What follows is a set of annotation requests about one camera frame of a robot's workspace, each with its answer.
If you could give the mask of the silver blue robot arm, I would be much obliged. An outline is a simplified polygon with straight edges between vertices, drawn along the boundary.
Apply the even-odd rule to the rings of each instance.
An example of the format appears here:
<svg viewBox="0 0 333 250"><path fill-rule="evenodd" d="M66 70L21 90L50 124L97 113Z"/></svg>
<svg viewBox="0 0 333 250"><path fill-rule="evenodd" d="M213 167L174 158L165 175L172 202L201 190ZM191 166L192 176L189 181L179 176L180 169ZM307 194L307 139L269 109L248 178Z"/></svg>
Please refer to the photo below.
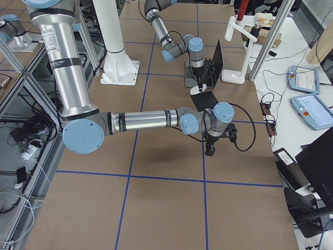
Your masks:
<svg viewBox="0 0 333 250"><path fill-rule="evenodd" d="M234 109L229 103L219 102L212 108L194 111L187 107L141 112L101 112L93 104L78 47L73 34L75 14L79 4L75 1L22 1L26 4L32 23L42 34L50 66L63 103L64 122L62 139L65 146L77 154L97 150L105 136L117 132L152 128L175 128L190 136L204 132L206 155L214 154L214 143L229 138L236 146L237 130L231 123ZM145 1L144 13L160 40L165 61L188 54L190 67L196 77L199 93L206 90L208 61L203 57L202 39L186 35L174 43L166 29L160 12L177 1ZM135 85L139 61L125 52L115 1L93 1L104 38L107 56L102 75L103 84Z"/></svg>

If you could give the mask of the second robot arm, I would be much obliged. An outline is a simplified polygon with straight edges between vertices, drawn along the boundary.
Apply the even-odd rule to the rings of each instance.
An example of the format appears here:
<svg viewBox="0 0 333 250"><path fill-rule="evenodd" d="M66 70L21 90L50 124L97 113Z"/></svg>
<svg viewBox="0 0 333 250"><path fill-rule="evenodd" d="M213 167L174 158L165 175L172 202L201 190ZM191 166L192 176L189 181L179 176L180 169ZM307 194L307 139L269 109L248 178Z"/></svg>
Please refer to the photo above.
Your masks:
<svg viewBox="0 0 333 250"><path fill-rule="evenodd" d="M1 40L10 42L13 52L32 53L43 38L40 34L28 34L20 19L14 14L1 16Z"/></svg>

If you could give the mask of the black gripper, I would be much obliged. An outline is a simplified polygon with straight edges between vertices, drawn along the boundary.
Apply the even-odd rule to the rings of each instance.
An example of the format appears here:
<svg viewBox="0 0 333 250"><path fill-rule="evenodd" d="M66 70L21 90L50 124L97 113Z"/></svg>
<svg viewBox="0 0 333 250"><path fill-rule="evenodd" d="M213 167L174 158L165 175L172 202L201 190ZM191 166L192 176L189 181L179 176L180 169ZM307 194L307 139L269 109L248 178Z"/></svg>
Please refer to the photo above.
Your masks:
<svg viewBox="0 0 333 250"><path fill-rule="evenodd" d="M226 132L216 132L216 131L208 131L205 134L206 138L206 156L213 156L215 153L214 143L217 142L220 138L224 138L226 136Z"/></svg>

